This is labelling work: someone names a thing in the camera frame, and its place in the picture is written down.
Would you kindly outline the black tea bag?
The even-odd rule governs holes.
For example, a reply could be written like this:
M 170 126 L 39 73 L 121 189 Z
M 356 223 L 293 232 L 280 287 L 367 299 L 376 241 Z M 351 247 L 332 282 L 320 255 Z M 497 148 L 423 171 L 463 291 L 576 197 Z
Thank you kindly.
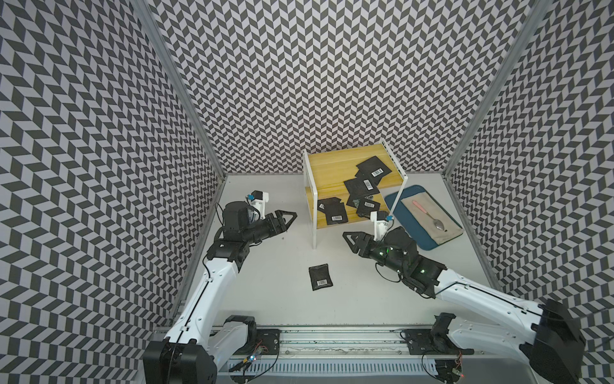
M 334 284 L 329 274 L 329 265 L 322 264 L 309 268 L 312 291 L 332 287 Z
M 362 198 L 357 204 L 356 215 L 359 218 L 370 219 L 373 212 L 380 211 L 381 204 L 370 198 Z
M 359 163 L 357 168 L 358 170 L 372 174 L 372 176 L 378 176 L 379 174 L 387 176 L 392 173 L 392 170 L 377 156 L 373 156 Z
M 380 193 L 377 186 L 372 185 L 369 179 L 349 179 L 345 180 L 344 185 L 349 194 L 361 195 L 361 197 Z
M 329 208 L 337 206 L 342 200 L 338 197 L 319 199 L 317 203 L 318 211 L 325 214 Z
M 328 226 L 343 224 L 348 222 L 348 216 L 344 204 L 329 208 L 326 212 L 326 223 Z

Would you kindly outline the green label tea bag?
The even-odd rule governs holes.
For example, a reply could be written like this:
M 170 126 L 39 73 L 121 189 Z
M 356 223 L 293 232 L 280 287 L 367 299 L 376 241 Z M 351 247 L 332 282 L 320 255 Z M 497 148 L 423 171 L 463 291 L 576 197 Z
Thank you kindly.
M 380 184 L 383 177 L 385 177 L 384 174 L 379 174 L 378 176 L 372 176 L 372 174 L 363 172 L 361 170 L 359 170 L 355 175 L 356 179 L 369 179 L 371 184 L 375 186 L 378 186 Z

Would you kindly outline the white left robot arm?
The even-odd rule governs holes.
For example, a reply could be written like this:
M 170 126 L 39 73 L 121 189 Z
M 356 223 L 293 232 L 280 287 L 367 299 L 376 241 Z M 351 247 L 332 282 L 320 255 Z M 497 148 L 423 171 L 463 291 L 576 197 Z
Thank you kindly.
M 268 195 L 255 191 L 228 203 L 219 214 L 221 227 L 203 259 L 205 271 L 178 320 L 142 355 L 146 383 L 214 383 L 236 353 L 248 356 L 235 368 L 245 370 L 271 349 L 257 333 L 254 317 L 232 315 L 220 331 L 214 323 L 228 289 L 237 279 L 252 247 L 286 233 L 297 213 L 265 212 Z

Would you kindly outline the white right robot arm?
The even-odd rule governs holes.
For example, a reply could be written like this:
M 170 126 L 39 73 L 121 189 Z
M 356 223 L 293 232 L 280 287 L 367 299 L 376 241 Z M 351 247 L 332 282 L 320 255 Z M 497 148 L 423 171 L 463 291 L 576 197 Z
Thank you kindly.
M 551 383 L 580 381 L 586 339 L 580 319 L 564 303 L 519 299 L 465 278 L 421 255 L 401 227 L 382 239 L 362 231 L 347 231 L 342 237 L 352 253 L 392 270 L 398 283 L 423 299 L 457 304 L 489 320 L 483 324 L 438 315 L 431 329 L 436 353 L 484 350 L 527 364 Z

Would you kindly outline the blue tray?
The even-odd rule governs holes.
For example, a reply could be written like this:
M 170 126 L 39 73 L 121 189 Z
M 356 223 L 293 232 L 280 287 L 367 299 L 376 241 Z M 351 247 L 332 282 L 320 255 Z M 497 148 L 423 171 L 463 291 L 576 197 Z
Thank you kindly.
M 449 243 L 465 233 L 460 223 L 420 185 L 407 187 L 401 192 L 393 215 L 425 251 Z

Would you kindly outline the beige cloth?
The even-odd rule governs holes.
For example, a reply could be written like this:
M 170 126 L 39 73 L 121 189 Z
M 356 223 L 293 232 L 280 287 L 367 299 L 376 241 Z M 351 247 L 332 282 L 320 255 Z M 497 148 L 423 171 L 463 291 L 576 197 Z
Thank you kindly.
M 427 192 L 403 198 L 401 202 L 436 246 L 448 243 L 465 233 Z

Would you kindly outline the wooden shelf white frame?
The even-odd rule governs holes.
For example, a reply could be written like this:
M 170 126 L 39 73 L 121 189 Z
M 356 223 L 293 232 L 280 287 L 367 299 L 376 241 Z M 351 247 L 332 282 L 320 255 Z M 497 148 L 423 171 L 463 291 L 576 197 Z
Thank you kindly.
M 367 147 L 350 148 L 310 154 L 302 152 L 305 196 L 311 218 L 313 248 L 318 246 L 318 231 L 335 227 L 344 217 L 346 222 L 362 222 L 368 214 L 358 214 L 359 202 L 369 198 L 384 211 L 392 213 L 399 196 L 387 204 L 382 194 L 406 187 L 408 175 L 401 162 L 385 141 Z M 339 198 L 343 212 L 329 219 L 321 210 L 321 203 Z

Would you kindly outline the pink handled metal spoon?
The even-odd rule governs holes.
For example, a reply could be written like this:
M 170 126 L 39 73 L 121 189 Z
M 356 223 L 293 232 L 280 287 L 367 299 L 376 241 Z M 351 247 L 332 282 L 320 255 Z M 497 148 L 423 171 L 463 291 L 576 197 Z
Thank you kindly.
M 422 212 L 423 214 L 425 214 L 429 219 L 431 219 L 433 225 L 439 230 L 439 231 L 443 231 L 446 232 L 446 228 L 443 224 L 443 222 L 441 222 L 441 220 L 439 219 L 435 219 L 435 217 L 431 216 L 431 214 L 416 200 L 412 201 L 412 204 L 419 209 L 420 212 Z

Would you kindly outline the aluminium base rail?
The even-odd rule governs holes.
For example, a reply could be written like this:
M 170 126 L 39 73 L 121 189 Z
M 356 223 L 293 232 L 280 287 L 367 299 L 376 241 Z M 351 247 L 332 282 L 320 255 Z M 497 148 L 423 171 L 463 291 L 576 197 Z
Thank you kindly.
M 217 374 L 218 383 L 265 383 L 279 378 L 349 379 L 418 377 L 429 383 L 535 383 L 537 376 L 517 361 L 484 350 L 444 352 L 423 327 L 264 327 L 256 345 L 263 352 L 247 368 L 233 366 L 249 354 L 232 355 Z

